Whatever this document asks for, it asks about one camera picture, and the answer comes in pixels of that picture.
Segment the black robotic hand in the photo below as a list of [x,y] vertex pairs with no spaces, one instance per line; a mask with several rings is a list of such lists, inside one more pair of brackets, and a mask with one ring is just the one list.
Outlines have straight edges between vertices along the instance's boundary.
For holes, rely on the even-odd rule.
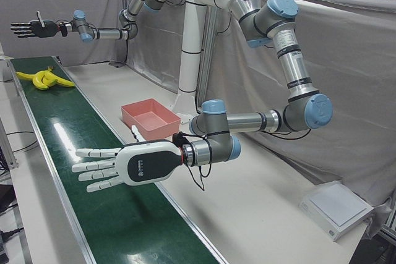
[[36,12],[37,19],[29,23],[11,23],[11,30],[19,38],[27,37],[52,37],[61,31],[59,25],[51,20],[43,20],[40,12]]

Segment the gray fabric backdrop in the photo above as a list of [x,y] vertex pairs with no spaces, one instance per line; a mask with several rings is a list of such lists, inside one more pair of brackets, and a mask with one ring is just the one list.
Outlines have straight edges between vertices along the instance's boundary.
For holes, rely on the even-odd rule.
[[[387,201],[387,213],[396,188],[396,1],[297,2],[296,35],[315,86],[332,99],[334,118],[298,141],[249,135],[316,184],[341,179],[374,206]],[[165,6],[139,16],[140,35],[130,49],[133,68],[170,90],[178,84],[183,11]],[[229,18],[222,12],[219,32]],[[148,52],[152,44],[155,53]],[[231,20],[216,39],[207,99],[224,99],[230,113],[243,113],[283,108],[287,97],[275,51],[249,48]]]
[[76,9],[85,11],[87,21],[97,27],[117,27],[122,7],[122,0],[0,0],[0,42],[8,56],[60,56],[66,66],[110,59],[123,61],[125,41],[84,44],[78,33],[70,33],[67,38],[58,33],[53,38],[19,39],[9,29],[11,22],[37,19],[36,11],[40,11],[44,19],[56,21],[71,20]]

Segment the green conveyor belt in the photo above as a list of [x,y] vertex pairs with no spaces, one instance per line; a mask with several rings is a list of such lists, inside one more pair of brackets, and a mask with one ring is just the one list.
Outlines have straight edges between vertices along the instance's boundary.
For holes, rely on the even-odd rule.
[[[52,57],[13,59],[12,64],[28,74],[53,66],[56,75],[67,78]],[[77,88],[40,91],[29,81],[20,83],[97,263],[218,263],[155,185],[122,184],[86,193],[91,182],[79,182],[71,166],[95,159],[76,161],[68,147],[114,148],[120,141]]]

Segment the yellow banana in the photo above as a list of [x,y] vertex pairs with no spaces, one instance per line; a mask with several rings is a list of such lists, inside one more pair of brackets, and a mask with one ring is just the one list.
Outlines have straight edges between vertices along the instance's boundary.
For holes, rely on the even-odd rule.
[[58,77],[57,75],[53,74],[51,71],[52,71],[52,69],[50,69],[50,68],[48,68],[48,70],[45,71],[45,77],[48,80],[57,80],[56,83],[62,87],[71,88],[71,87],[75,86],[74,82],[71,82],[70,80],[65,80],[61,77]]
[[45,75],[46,70],[42,70],[37,72],[32,79],[34,86],[39,90],[48,90],[49,86],[43,84],[43,77]]
[[21,80],[33,80],[33,77],[35,76],[34,74],[25,74],[25,73],[19,72],[19,71],[15,72],[15,73],[16,73],[18,79],[21,79]]
[[43,76],[43,80],[42,80],[43,84],[49,87],[55,86],[57,81],[58,81],[57,79],[53,79],[53,80],[47,79],[45,75]]

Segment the white box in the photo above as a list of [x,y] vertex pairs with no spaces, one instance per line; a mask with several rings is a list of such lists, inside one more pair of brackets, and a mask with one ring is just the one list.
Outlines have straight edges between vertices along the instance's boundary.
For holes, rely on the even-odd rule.
[[0,60],[0,82],[6,82],[12,79],[10,67],[6,60]]
[[362,222],[373,209],[339,182],[318,185],[303,198],[299,207],[333,241]]

